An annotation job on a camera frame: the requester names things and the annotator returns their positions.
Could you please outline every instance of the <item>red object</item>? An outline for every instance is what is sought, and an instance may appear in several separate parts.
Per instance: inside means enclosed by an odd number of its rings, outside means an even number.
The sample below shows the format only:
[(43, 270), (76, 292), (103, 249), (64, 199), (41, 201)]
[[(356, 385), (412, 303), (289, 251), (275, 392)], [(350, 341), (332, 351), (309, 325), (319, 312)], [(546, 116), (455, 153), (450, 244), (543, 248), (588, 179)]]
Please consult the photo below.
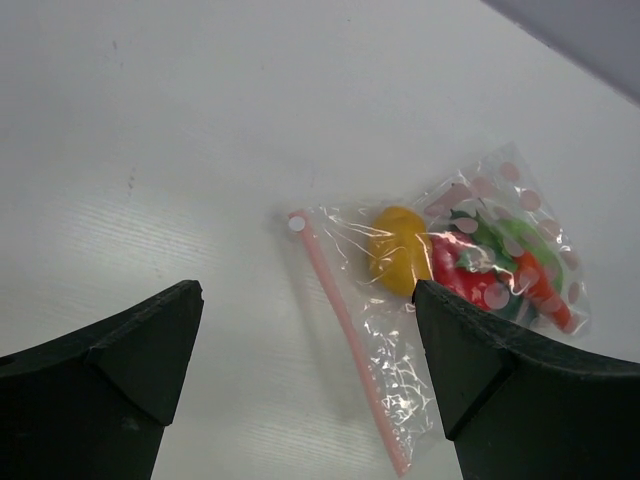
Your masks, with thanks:
[(484, 292), (487, 287), (496, 283), (495, 275), (492, 272), (470, 272), (463, 267), (456, 267), (460, 254), (475, 247), (471, 239), (460, 232), (434, 233), (430, 237), (433, 244), (433, 279), (476, 307), (490, 311), (491, 308), (484, 300)]
[(513, 257), (513, 261), (518, 266), (515, 276), (503, 274), (512, 291), (516, 294), (522, 293), (540, 313), (549, 317), (560, 330), (571, 333), (575, 325), (571, 322), (569, 307), (553, 288), (538, 259), (531, 252), (525, 250), (519, 257)]

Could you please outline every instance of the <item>white tabletop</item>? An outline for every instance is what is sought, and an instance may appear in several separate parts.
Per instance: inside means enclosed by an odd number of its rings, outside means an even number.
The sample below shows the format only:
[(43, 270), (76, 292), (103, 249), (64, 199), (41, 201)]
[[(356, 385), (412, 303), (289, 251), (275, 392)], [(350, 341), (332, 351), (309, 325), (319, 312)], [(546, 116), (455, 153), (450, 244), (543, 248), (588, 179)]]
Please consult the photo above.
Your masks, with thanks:
[[(9, 2), (0, 59), (0, 354), (204, 288), (155, 480), (394, 478), (276, 223), (511, 140), (583, 258), (580, 345), (640, 360), (640, 110), (477, 0)], [(407, 478), (459, 475), (441, 440)]]

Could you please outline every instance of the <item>toy food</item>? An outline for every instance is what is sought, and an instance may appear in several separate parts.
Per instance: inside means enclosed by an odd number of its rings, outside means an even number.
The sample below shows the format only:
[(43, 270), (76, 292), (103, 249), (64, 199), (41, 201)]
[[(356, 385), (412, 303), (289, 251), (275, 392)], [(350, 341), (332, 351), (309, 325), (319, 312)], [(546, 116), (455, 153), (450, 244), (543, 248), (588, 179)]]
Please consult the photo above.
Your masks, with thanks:
[(517, 269), (513, 276), (509, 274), (514, 288), (522, 291), (525, 298), (563, 332), (573, 330), (571, 312), (562, 297), (554, 290), (547, 278), (544, 268), (538, 259), (529, 251), (524, 250), (521, 255), (513, 257)]
[(388, 207), (372, 224), (369, 271), (388, 290), (413, 294), (418, 280), (431, 279), (431, 240), (424, 220), (404, 207)]
[(458, 266), (461, 254), (475, 247), (471, 239), (461, 232), (444, 232), (434, 234), (431, 241), (433, 243), (433, 279), (476, 307), (486, 311), (491, 310), (492, 306), (485, 300), (485, 293), (487, 288), (498, 282), (495, 274), (471, 272)]
[(562, 292), (564, 278), (558, 257), (546, 245), (546, 242), (535, 228), (527, 222), (518, 218), (500, 219), (497, 221), (496, 227), (492, 227), (480, 215), (476, 214), (472, 217), (466, 212), (457, 210), (452, 211), (451, 218), (472, 218), (475, 220), (478, 226), (476, 231), (471, 234), (474, 243), (492, 248), (498, 257), (496, 258), (496, 265), (513, 271), (515, 266), (510, 259), (511, 255), (504, 248), (501, 231), (511, 235), (513, 240), (538, 259), (543, 268), (553, 272), (554, 277), (549, 279), (551, 285), (553, 285), (556, 292)]

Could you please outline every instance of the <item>polka dot pattern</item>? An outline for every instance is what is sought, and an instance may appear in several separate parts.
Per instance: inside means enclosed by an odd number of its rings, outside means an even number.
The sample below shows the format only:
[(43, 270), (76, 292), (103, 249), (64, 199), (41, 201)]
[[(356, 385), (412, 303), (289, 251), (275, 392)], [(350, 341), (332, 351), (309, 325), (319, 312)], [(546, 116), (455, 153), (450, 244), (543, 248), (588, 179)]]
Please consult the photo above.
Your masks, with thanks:
[(552, 242), (557, 240), (562, 228), (555, 220), (545, 219), (538, 224), (538, 232), (542, 235), (542, 238)]
[(524, 253), (520, 244), (510, 237), (504, 238), (504, 248), (512, 257), (520, 257)]
[(462, 183), (454, 183), (451, 185), (451, 188), (449, 188), (449, 190), (444, 192), (435, 202), (429, 205), (427, 209), (441, 206), (441, 208), (443, 208), (444, 210), (451, 210), (460, 202), (463, 202), (464, 200), (467, 200), (469, 198), (473, 198), (471, 190), (469, 190), (469, 188)]
[(471, 181), (471, 188), (479, 197), (491, 198), (494, 196), (495, 188), (485, 177), (477, 177)]
[(574, 304), (580, 298), (580, 284), (577, 282), (573, 282), (569, 287), (569, 293), (567, 294), (567, 300), (569, 303)]
[(462, 233), (471, 234), (478, 229), (478, 222), (473, 218), (457, 218), (453, 224), (460, 229)]
[(425, 215), (429, 217), (439, 217), (441, 215), (446, 214), (447, 212), (448, 210), (444, 208), (444, 205), (438, 205), (438, 204), (431, 205), (424, 209)]
[(510, 182), (520, 180), (520, 170), (511, 162), (504, 162), (500, 165), (500, 174)]
[(569, 270), (575, 271), (578, 269), (580, 261), (578, 260), (578, 256), (574, 252), (563, 251), (560, 252), (560, 256), (562, 257), (562, 260), (564, 260), (564, 263), (567, 268), (569, 268)]
[(533, 190), (523, 190), (520, 193), (520, 206), (528, 212), (539, 209), (541, 205), (540, 196)]
[(491, 215), (486, 208), (478, 207), (477, 212), (478, 215), (480, 215), (480, 217), (489, 224), (493, 224), (496, 221), (496, 219), (493, 218), (493, 215)]
[(509, 220), (509, 219), (513, 218), (513, 215), (511, 215), (509, 210), (507, 210), (506, 208), (503, 208), (503, 207), (494, 207), (493, 208), (493, 213), (495, 213), (498, 218), (503, 219), (503, 220)]
[(522, 239), (527, 242), (529, 245), (535, 247), (542, 246), (542, 239), (536, 235), (534, 232), (525, 231), (522, 233)]
[(501, 310), (509, 303), (509, 290), (502, 283), (496, 282), (486, 288), (483, 299), (491, 310)]

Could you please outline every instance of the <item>orange carrot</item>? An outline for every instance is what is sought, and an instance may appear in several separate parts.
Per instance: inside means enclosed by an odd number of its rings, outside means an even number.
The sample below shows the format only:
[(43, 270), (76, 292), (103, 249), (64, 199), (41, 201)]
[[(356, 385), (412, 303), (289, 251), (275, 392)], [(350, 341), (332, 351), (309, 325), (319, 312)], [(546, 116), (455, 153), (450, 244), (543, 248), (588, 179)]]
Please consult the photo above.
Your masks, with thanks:
[(517, 265), (515, 275), (509, 279), (512, 288), (518, 288), (538, 311), (548, 316), (563, 332), (571, 332), (571, 312), (562, 297), (553, 288), (538, 259), (525, 250), (520, 256), (513, 256)]

